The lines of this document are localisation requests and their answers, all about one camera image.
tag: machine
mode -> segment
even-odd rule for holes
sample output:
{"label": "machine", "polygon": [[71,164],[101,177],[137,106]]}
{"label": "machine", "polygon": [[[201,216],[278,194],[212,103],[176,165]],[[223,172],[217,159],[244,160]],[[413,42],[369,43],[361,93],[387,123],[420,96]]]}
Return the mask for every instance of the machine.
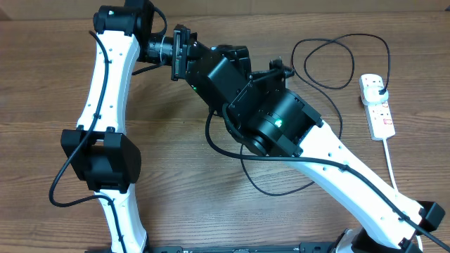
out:
{"label": "machine", "polygon": [[[276,59],[267,71],[252,72],[246,46],[209,48],[197,34],[177,25],[173,37],[152,33],[154,13],[148,0],[126,0],[123,7],[101,6],[94,16],[97,40],[91,90],[75,130],[63,130],[68,159],[50,189],[50,201],[69,207],[99,199],[112,246],[103,252],[421,252],[412,242],[423,234],[449,250],[430,232],[445,212],[435,202],[415,201],[395,191],[354,156],[321,115],[285,87],[293,69]],[[152,248],[139,218],[135,183],[141,170],[139,149],[127,138],[125,108],[136,61],[172,68],[171,80],[187,84],[207,104],[206,137],[216,151],[244,160],[284,161],[307,175],[351,212],[361,227],[346,230],[335,242],[301,242],[292,247]],[[255,155],[228,153],[209,136],[216,112],[229,134]],[[94,196],[58,203],[54,188],[68,165]]]}

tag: white power strip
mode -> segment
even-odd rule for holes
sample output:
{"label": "white power strip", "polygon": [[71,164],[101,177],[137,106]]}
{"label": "white power strip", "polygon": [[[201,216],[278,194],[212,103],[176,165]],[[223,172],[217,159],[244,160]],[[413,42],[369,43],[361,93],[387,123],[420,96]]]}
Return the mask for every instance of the white power strip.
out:
{"label": "white power strip", "polygon": [[[398,191],[395,183],[394,172],[392,171],[391,158],[387,148],[387,139],[395,135],[394,122],[387,103],[388,92],[385,95],[379,95],[378,90],[384,87],[383,79],[376,74],[363,74],[359,78],[359,87],[361,89],[361,99],[366,110],[368,129],[371,138],[374,141],[382,141],[385,147],[387,168],[391,178],[392,186]],[[422,240],[416,236],[419,249],[423,251]]]}

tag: white plug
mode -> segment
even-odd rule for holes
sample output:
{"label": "white plug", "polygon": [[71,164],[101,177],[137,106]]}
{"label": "white plug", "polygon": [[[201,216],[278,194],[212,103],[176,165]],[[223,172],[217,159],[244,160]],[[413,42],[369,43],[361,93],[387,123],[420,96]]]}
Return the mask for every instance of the white plug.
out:
{"label": "white plug", "polygon": [[361,99],[364,105],[375,105],[386,102],[389,98],[389,91],[380,94],[385,87],[383,79],[376,74],[363,74],[359,78],[359,87],[361,89]]}

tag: black cylindrical joint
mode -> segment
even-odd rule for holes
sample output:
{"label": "black cylindrical joint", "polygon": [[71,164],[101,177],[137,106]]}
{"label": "black cylindrical joint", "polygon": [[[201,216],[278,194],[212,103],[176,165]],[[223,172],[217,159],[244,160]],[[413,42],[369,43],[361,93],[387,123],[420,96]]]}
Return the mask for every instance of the black cylindrical joint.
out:
{"label": "black cylindrical joint", "polygon": [[173,45],[173,37],[151,34],[150,39],[148,40],[146,61],[148,63],[158,64],[163,58],[167,58],[165,65],[171,66]]}

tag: power plug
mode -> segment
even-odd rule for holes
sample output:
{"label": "power plug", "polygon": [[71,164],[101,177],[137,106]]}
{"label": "power plug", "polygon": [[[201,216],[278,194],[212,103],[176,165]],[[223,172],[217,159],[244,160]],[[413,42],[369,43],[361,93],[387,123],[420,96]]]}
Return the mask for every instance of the power plug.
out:
{"label": "power plug", "polygon": [[380,94],[383,90],[383,79],[376,74],[363,74],[359,78],[359,88],[361,89],[361,99],[364,105],[375,105],[386,102],[389,98],[389,91]]}
{"label": "power plug", "polygon": [[366,96],[366,91],[383,89],[383,80],[376,74],[363,74],[359,79],[361,88],[361,99],[366,110],[366,117],[368,128],[371,133],[371,138],[374,141],[382,141],[395,135],[394,122],[390,112],[389,104],[387,103],[387,91],[385,95]]}

